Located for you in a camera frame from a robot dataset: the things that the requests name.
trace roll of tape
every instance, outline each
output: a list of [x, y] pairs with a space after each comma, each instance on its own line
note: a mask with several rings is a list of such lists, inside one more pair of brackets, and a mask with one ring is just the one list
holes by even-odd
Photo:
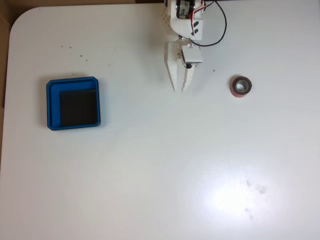
[[230, 85], [230, 91], [236, 98], [243, 98], [251, 91], [251, 88], [251, 81], [244, 76], [237, 77]]

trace blue tray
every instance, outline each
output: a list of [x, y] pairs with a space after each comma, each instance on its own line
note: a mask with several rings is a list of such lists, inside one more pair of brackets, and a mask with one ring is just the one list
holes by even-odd
[[101, 123], [99, 82], [93, 77], [51, 80], [46, 85], [47, 126], [65, 130]]

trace white tabletop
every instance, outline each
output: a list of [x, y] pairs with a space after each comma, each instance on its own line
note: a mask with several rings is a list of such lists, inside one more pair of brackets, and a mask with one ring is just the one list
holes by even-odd
[[[320, 2], [221, 6], [225, 39], [202, 48], [184, 93], [164, 64], [163, 4], [44, 7], [17, 20], [1, 240], [320, 238]], [[204, 24], [202, 42], [218, 40], [216, 5]], [[46, 83], [86, 76], [99, 80], [101, 126], [51, 131]], [[253, 83], [244, 98], [230, 93], [235, 76]]]

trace wire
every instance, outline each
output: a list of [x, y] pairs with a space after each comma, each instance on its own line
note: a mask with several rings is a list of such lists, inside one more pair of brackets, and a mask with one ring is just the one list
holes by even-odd
[[221, 10], [221, 12], [222, 12], [222, 14], [223, 14], [223, 16], [224, 16], [224, 23], [225, 23], [224, 32], [223, 32], [223, 35], [222, 35], [222, 37], [220, 38], [219, 41], [217, 41], [217, 42], [215, 42], [215, 43], [212, 43], [212, 44], [207, 44], [207, 45], [202, 45], [202, 44], [196, 43], [196, 42], [192, 41], [191, 38], [189, 38], [189, 40], [190, 40], [193, 44], [195, 44], [195, 45], [197, 45], [197, 46], [199, 46], [199, 47], [211, 47], [211, 46], [213, 46], [213, 45], [216, 45], [216, 44], [220, 43], [220, 42], [222, 41], [222, 39], [224, 39], [224, 37], [225, 37], [226, 31], [227, 31], [227, 17], [226, 17], [226, 14], [225, 14], [224, 10], [222, 9], [222, 7], [220, 6], [220, 4], [219, 4], [216, 0], [214, 0], [211, 4], [213, 4], [214, 2], [218, 5], [218, 7], [220, 8], [220, 10]]
[[194, 41], [197, 42], [197, 38], [196, 38], [196, 33], [195, 33], [195, 27], [194, 27], [194, 20], [195, 20], [195, 14], [201, 10], [204, 10], [206, 9], [207, 7], [209, 7], [210, 5], [212, 5], [213, 3], [215, 2], [212, 1], [212, 3], [208, 4], [208, 5], [204, 5], [204, 6], [201, 6], [199, 7], [198, 9], [196, 10], [193, 10], [190, 14], [190, 18], [191, 18], [191, 28], [192, 28], [192, 33], [193, 33], [193, 37], [194, 37]]

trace dirt spot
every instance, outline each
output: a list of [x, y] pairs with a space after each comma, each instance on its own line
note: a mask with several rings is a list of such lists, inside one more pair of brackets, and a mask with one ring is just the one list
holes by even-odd
[[249, 208], [245, 208], [244, 211], [245, 211], [246, 214], [248, 214], [249, 218], [252, 221], [254, 219], [254, 217], [252, 216], [250, 209]]
[[257, 185], [255, 189], [260, 193], [260, 194], [265, 194], [267, 192], [267, 188], [262, 185]]

